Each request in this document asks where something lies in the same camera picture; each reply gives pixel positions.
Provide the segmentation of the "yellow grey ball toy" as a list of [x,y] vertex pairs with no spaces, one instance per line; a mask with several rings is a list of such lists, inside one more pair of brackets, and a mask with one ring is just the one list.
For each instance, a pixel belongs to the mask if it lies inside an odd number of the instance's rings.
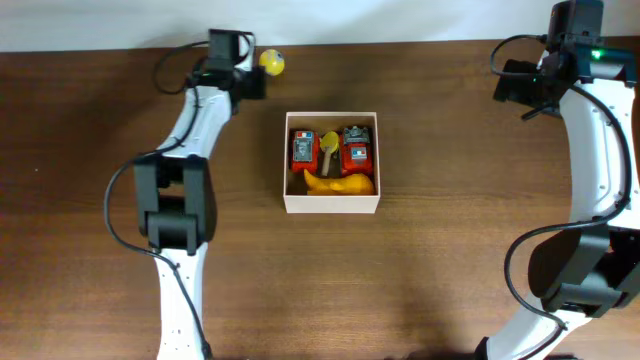
[[259,65],[264,68],[266,74],[275,77],[284,71],[285,59],[278,50],[267,49],[260,54]]

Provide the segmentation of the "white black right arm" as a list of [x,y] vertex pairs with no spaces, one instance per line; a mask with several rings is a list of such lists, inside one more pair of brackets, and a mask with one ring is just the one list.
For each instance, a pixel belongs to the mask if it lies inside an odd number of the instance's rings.
[[639,180],[632,108],[639,80],[631,52],[608,48],[604,5],[554,5],[538,62],[508,60],[494,99],[527,107],[527,117],[564,122],[572,205],[566,223],[538,229],[528,265],[528,295],[475,350],[478,359],[550,359],[575,329],[639,293]]

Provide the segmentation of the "pink box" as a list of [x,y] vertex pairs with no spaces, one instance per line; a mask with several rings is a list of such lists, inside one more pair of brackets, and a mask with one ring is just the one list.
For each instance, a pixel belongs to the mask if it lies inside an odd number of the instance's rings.
[[[311,130],[322,137],[330,131],[339,137],[342,130],[351,126],[367,127],[371,137],[374,172],[368,176],[375,187],[375,194],[357,195],[308,195],[308,187],[303,173],[291,171],[291,140],[297,130]],[[373,213],[376,211],[380,197],[380,171],[378,152],[377,115],[374,112],[289,112],[285,120],[284,140],[284,185],[283,198],[286,211],[289,213]],[[324,153],[319,151],[318,170],[311,173],[319,178],[343,178],[341,175],[340,139],[339,148],[332,154],[329,173],[321,175]]]

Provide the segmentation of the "orange dinosaur toy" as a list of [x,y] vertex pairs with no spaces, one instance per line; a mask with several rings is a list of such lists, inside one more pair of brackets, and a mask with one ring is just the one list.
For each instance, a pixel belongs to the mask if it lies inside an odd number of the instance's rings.
[[308,187],[308,195],[369,196],[375,194],[373,182],[363,174],[352,174],[343,178],[319,178],[308,170],[304,170],[303,175]]

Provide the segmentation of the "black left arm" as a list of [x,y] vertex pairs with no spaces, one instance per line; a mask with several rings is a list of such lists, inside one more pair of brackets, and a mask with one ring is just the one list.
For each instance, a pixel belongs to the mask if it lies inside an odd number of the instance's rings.
[[140,233],[160,283],[161,359],[209,359],[203,326],[203,277],[217,207],[209,159],[243,99],[266,95],[254,61],[253,33],[212,29],[208,53],[180,92],[181,113],[168,137],[133,165]]

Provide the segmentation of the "red fire truck grey top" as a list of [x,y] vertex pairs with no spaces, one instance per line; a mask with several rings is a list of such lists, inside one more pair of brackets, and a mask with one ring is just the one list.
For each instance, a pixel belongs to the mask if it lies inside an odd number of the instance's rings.
[[372,176],[374,172],[371,137],[367,127],[351,126],[340,135],[341,175],[353,174]]

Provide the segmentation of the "red fire truck with ladder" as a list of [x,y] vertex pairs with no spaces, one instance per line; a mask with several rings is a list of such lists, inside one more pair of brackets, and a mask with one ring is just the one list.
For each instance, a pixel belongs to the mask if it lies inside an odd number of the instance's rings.
[[291,171],[303,173],[307,170],[315,173],[318,170],[320,140],[316,132],[297,130],[291,140]]

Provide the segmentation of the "yellow wooden rattle drum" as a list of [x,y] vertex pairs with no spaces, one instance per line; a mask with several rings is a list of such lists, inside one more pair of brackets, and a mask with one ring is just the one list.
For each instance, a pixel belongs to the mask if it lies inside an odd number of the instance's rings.
[[339,135],[334,131],[327,132],[321,139],[320,147],[324,153],[321,169],[323,177],[326,177],[329,173],[331,157],[339,148],[339,139]]

